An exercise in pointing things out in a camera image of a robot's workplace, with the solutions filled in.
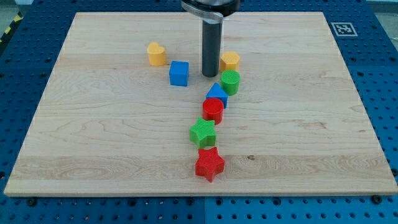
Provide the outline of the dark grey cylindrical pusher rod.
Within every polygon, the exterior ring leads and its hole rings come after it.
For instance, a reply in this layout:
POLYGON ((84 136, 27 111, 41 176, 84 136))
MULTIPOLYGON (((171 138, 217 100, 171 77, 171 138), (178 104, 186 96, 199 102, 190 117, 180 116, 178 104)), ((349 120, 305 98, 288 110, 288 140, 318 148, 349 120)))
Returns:
POLYGON ((215 77, 220 64, 222 23, 202 21, 202 74, 215 77))

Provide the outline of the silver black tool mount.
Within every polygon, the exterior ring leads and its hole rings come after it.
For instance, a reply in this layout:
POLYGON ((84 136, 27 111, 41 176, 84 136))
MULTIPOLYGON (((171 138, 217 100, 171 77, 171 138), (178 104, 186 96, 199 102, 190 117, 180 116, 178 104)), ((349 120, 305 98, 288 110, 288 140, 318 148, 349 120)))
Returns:
POLYGON ((181 7, 210 24, 220 24, 240 8, 240 0, 181 0, 181 7))

